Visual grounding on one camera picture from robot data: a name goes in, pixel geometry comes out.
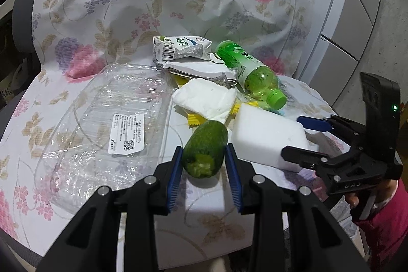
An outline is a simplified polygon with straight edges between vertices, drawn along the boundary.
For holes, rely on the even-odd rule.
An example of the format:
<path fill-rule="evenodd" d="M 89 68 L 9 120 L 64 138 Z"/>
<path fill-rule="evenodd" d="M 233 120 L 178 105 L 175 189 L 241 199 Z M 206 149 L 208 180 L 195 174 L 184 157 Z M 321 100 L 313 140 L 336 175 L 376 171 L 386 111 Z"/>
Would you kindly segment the person's right hand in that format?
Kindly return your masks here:
<path fill-rule="evenodd" d="M 396 191 L 398 186 L 398 180 L 384 180 L 379 183 L 374 190 L 376 194 L 376 204 L 389 200 Z M 345 195 L 345 200 L 349 204 L 350 208 L 353 209 L 359 204 L 359 198 L 355 193 Z"/>

